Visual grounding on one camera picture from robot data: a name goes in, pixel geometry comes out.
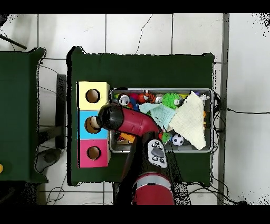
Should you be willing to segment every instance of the green spiky ball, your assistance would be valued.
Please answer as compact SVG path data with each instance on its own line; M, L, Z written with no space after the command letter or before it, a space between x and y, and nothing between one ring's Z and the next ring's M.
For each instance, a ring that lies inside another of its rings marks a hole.
M177 106L174 104L176 99L180 100L180 96L174 92L169 92L163 96L162 103L164 106L175 110L177 108Z
M170 138L172 137L172 135L168 132L164 132L162 135L162 142L166 143L170 140Z

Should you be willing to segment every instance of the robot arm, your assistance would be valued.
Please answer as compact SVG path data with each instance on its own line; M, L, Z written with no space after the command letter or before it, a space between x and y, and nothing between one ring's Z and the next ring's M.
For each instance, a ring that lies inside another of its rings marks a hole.
M136 135L124 166L116 204L175 204L161 129L148 115L117 104L104 105L102 127Z

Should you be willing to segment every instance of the cloth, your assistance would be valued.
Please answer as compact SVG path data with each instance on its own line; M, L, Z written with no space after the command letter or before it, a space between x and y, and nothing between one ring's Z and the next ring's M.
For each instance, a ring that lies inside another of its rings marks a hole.
M144 114L151 112L151 117L162 129L169 127L169 123L173 116L176 114L176 111L164 106L163 104L151 104L146 102L139 106L140 111Z
M203 101L194 92L176 109L169 125L198 150L205 147Z

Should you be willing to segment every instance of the blue box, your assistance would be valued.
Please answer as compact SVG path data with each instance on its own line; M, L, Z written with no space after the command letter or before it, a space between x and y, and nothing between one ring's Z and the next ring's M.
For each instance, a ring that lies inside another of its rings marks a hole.
M95 117L98 116L98 111L97 110L93 110L93 111L89 111L89 110L83 110L80 111L80 125L78 127L78 129L80 129L80 139L81 140L87 140L87 139L108 139L108 131L104 128L102 128L100 130L100 132L96 133L96 134L90 134L89 132L87 132L87 130L84 127L84 123L86 121L87 118L89 117Z

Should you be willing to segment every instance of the pink box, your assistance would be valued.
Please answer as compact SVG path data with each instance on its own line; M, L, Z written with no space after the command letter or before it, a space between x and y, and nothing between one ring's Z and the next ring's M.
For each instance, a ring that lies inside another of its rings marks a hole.
M100 150L100 156L96 160L88 157L88 149L96 146ZM108 139L80 140L80 168L105 167L108 166L110 150Z

